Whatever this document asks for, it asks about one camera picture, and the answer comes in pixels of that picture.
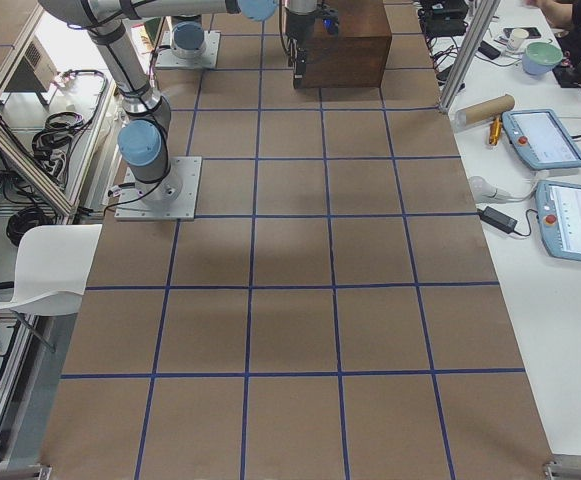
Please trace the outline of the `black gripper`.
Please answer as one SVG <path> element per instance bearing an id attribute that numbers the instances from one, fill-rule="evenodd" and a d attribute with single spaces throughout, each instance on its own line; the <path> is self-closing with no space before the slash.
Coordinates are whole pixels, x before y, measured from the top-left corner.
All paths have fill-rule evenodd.
<path id="1" fill-rule="evenodd" d="M 314 25 L 321 21 L 328 35 L 339 33 L 338 11 L 317 0 L 287 0 L 283 2 L 285 18 L 283 28 L 290 40 L 290 60 L 293 67 L 293 88 L 299 89 L 307 67 L 307 50 L 298 41 L 307 41 L 313 34 Z"/>

